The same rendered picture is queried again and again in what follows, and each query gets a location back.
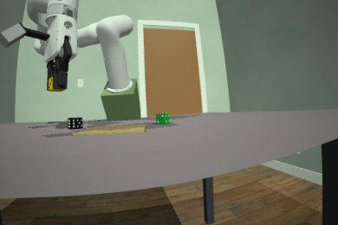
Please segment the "black die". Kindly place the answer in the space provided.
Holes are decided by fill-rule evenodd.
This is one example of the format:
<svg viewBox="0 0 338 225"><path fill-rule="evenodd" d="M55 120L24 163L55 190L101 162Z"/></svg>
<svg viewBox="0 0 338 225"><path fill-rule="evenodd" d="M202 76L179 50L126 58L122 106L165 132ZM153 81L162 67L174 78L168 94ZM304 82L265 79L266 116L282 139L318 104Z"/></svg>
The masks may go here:
<svg viewBox="0 0 338 225"><path fill-rule="evenodd" d="M82 118L68 118L68 129L83 128Z"/></svg>

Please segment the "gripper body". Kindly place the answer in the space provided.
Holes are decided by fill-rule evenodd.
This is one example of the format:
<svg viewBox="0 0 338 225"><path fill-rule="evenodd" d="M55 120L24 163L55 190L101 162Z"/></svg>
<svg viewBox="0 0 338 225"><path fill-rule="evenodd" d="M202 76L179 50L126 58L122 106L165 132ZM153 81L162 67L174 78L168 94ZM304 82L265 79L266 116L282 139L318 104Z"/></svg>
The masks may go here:
<svg viewBox="0 0 338 225"><path fill-rule="evenodd" d="M63 57L64 36L68 36L73 60L77 55L77 23L76 20L63 14L51 14L46 17L45 22L48 24L47 34L50 38L45 42L44 61L54 61L56 56Z"/></svg>

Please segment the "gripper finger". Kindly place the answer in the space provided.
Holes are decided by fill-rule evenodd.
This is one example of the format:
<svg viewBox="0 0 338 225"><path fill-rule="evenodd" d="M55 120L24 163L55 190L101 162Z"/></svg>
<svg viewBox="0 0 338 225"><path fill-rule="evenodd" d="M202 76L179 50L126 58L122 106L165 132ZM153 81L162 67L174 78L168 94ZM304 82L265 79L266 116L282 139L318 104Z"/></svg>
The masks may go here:
<svg viewBox="0 0 338 225"><path fill-rule="evenodd" d="M53 77L53 71L55 71L54 65L55 63L52 60L47 63L47 69L48 69L47 90L49 90L49 79Z"/></svg>
<svg viewBox="0 0 338 225"><path fill-rule="evenodd" d="M53 88L54 89L67 89L68 84L68 63L72 56L72 50L70 47L68 36L64 36L63 43L63 57L55 57L55 71L53 71Z"/></svg>

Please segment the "yellow die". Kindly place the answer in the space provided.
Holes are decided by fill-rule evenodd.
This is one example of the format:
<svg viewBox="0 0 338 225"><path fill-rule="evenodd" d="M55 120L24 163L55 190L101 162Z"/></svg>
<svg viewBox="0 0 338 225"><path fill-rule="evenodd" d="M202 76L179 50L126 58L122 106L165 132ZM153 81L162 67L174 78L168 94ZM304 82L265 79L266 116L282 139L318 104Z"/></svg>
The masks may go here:
<svg viewBox="0 0 338 225"><path fill-rule="evenodd" d="M53 88L53 77L49 79L49 91L61 92L63 89L54 89Z"/></svg>

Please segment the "tan mat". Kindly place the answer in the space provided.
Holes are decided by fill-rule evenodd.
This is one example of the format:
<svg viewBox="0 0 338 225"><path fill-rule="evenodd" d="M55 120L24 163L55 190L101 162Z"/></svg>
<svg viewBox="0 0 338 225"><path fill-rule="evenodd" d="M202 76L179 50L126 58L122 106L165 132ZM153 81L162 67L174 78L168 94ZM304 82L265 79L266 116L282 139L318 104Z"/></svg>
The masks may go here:
<svg viewBox="0 0 338 225"><path fill-rule="evenodd" d="M91 134L116 134L116 133L135 133L145 132L146 125L116 125L115 126L96 126L86 130L73 132L72 135L91 135Z"/></svg>

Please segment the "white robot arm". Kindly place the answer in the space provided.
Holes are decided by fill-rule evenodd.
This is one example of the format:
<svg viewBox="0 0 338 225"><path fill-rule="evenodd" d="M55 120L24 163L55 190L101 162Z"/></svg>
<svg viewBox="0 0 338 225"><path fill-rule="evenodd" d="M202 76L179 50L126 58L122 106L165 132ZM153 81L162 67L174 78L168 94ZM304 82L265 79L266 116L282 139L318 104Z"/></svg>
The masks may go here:
<svg viewBox="0 0 338 225"><path fill-rule="evenodd" d="M27 0L27 14L37 24L36 30L24 28L18 23L0 33L0 42L7 48L25 35L33 37L35 51L44 56L45 42L50 38L50 34L46 34L48 25L45 17L63 14L77 21L78 4L79 0ZM133 86L133 82L128 79L125 49L120 41L132 30L133 21L125 15L107 17L77 30L78 48L101 44L109 83L107 90L110 93L123 93Z"/></svg>

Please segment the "green die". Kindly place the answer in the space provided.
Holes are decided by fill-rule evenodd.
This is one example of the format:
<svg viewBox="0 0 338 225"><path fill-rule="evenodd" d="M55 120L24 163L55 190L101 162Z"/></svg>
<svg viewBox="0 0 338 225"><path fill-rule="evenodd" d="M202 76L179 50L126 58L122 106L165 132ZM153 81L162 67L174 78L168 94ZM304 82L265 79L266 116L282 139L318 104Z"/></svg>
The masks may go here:
<svg viewBox="0 0 338 225"><path fill-rule="evenodd" d="M170 123L170 113L156 113L157 125L165 125Z"/></svg>

